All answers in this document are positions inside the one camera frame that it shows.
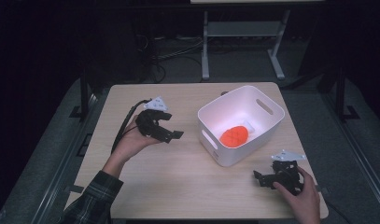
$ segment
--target human hand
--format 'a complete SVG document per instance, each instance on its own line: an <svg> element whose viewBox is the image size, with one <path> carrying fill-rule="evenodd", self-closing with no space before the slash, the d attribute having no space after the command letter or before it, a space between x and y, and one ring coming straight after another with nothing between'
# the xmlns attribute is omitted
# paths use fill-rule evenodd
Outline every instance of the human hand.
<svg viewBox="0 0 380 224"><path fill-rule="evenodd" d="M125 128L117 147L103 167L104 172L119 177L126 161L139 153L143 148L161 142L155 138L146 137L141 134L136 126L136 119L137 115L134 116L131 123Z"/></svg>
<svg viewBox="0 0 380 224"><path fill-rule="evenodd" d="M315 187L315 182L303 168L298 166L298 171L303 176L303 191L297 196L292 195L281 184L274 182L274 187L279 190L294 212L295 218L302 224L320 223L320 196Z"/></svg>

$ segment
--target metal frame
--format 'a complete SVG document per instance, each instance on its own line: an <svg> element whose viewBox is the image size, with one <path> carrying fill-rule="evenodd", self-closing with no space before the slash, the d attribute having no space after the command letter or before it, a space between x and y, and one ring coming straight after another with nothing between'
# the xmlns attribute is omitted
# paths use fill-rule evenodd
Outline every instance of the metal frame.
<svg viewBox="0 0 380 224"><path fill-rule="evenodd" d="M355 160L358 163L358 166L360 170L362 171L363 176L365 177L370 188L372 189L376 200L380 203L380 178L378 174L376 173L376 171L373 169L373 166L368 161L366 155L363 152L364 149L359 145L358 141L356 140L355 136L350 131L345 121L342 120L342 118L340 118L339 115L336 116L337 115L336 104L333 102L333 100L329 97L328 94L322 94L322 99L325 102L325 104L328 105L328 109L330 110L330 112L334 115L332 116L334 118L334 121L336 122L340 131L346 138L347 143L350 145L353 155L355 157Z"/></svg>
<svg viewBox="0 0 380 224"><path fill-rule="evenodd" d="M208 80L209 60L207 57L207 42L209 36L276 36L276 41L271 49L268 49L268 56L271 60L274 72L278 79L285 79L285 75L277 60L277 52L282 42L283 34L289 20L290 10L285 10L281 21L220 21L209 22L207 11L204 12L204 49L202 52L202 79Z"/></svg>
<svg viewBox="0 0 380 224"><path fill-rule="evenodd" d="M73 139L70 142L70 146L64 152L61 162L53 178L51 179L46 191L44 192L42 201L33 216L32 223L46 223L46 220L49 215L49 211L56 197L58 196L59 189L61 188L63 184L64 174L67 171L69 163L72 161L72 158L76 156L77 149L80 148L82 145L81 139L83 138L81 136L87 135L86 131L87 131L87 127L89 126L88 120L93 115L94 107L97 104L97 102L98 100L96 96L92 94L86 103L86 105L89 106L89 109L87 109L88 116L83 117L83 120L78 124L76 133L73 135Z"/></svg>

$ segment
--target table leg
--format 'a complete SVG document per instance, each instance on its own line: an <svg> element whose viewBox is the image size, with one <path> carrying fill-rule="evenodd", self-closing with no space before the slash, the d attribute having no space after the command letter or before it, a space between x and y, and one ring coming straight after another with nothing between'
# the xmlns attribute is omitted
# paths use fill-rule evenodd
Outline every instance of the table leg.
<svg viewBox="0 0 380 224"><path fill-rule="evenodd" d="M283 19L280 22L279 30L277 31L276 42L274 43L274 47L272 49L268 49L268 56L271 59L272 66L274 67L274 72L278 79L285 79L285 75L283 74L283 70L280 67L280 63L277 60L277 51L279 50L280 43L282 42L283 34L286 30L286 24L289 20L290 10L286 10L283 15Z"/></svg>
<svg viewBox="0 0 380 224"><path fill-rule="evenodd" d="M207 58L207 11L204 12L204 50L202 52L202 80L209 79L209 59Z"/></svg>

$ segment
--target bin handle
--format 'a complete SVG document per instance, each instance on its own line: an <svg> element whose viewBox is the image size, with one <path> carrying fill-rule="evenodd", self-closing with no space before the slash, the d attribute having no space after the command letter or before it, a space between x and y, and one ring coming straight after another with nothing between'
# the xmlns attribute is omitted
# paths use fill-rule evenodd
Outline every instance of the bin handle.
<svg viewBox="0 0 380 224"><path fill-rule="evenodd" d="M264 109L268 114L270 114L270 115L273 115L273 114L274 114L274 111L273 111L268 105L266 105L263 101L261 101L260 99L257 99L256 102L257 102L257 104L258 104L262 109Z"/></svg>
<svg viewBox="0 0 380 224"><path fill-rule="evenodd" d="M213 148L217 150L218 149L217 144L215 143L215 141L213 141L210 135L205 130L202 130L202 134L207 139L207 141L209 141L209 143L213 146Z"/></svg>

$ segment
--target white plastic bin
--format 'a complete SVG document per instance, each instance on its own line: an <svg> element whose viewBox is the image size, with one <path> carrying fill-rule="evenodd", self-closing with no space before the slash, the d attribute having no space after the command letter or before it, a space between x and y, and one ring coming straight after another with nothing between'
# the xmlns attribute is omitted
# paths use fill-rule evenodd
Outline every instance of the white plastic bin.
<svg viewBox="0 0 380 224"><path fill-rule="evenodd" d="M285 117L281 106L253 86L230 91L198 111L200 141L221 166L232 166L270 140ZM225 147L219 138L232 127L249 130L240 147Z"/></svg>

